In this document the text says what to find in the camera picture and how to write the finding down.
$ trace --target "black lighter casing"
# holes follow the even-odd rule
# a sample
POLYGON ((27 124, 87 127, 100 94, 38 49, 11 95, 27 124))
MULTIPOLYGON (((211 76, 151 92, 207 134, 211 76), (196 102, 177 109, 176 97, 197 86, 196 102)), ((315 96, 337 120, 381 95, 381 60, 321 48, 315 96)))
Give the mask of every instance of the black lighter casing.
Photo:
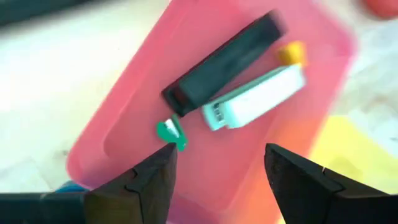
POLYGON ((179 115, 201 107, 257 60, 282 33, 272 13, 256 19, 162 91, 179 115))

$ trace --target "yellow surface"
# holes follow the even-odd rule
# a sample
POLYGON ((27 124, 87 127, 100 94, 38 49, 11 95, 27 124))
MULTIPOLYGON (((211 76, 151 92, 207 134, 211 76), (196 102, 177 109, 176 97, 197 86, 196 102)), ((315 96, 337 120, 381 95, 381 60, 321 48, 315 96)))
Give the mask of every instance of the yellow surface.
POLYGON ((282 65, 300 64, 307 65, 307 58, 305 56, 305 46, 301 41, 294 41, 282 47, 278 51, 278 58, 282 65))
MULTIPOLYGON (((398 194, 398 159, 342 116, 330 116, 309 157, 312 161, 389 194, 398 194)), ((281 218, 278 223, 285 223, 281 218)))

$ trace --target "teal plastic piece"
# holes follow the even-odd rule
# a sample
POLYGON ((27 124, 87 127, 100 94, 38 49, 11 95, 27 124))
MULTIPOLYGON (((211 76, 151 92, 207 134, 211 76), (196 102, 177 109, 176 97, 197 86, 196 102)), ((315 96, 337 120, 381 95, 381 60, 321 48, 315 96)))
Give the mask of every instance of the teal plastic piece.
POLYGON ((167 143, 174 142, 179 151, 184 151, 187 145, 187 137, 176 114, 173 114, 166 122, 157 123, 156 134, 167 143))

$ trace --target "pink plastic tray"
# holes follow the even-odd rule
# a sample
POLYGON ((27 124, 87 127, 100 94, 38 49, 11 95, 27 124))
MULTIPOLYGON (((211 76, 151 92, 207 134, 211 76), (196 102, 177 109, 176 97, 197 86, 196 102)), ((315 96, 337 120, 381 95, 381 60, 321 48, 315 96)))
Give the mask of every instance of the pink plastic tray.
MULTIPOLYGON (((155 124, 173 113, 161 90, 272 9, 287 28, 285 36, 221 93, 278 67, 275 50, 292 40, 307 45, 307 86, 240 129, 211 132, 200 110, 181 119, 188 146, 178 154, 169 219, 231 223, 238 195, 258 174, 253 167, 266 142, 307 155, 353 54, 349 36, 313 1, 172 1, 73 147, 67 165, 72 179, 95 188, 160 149, 165 143, 155 135, 155 124)), ((271 220, 277 207, 268 188, 265 182, 266 198, 259 200, 271 202, 261 214, 271 220)))

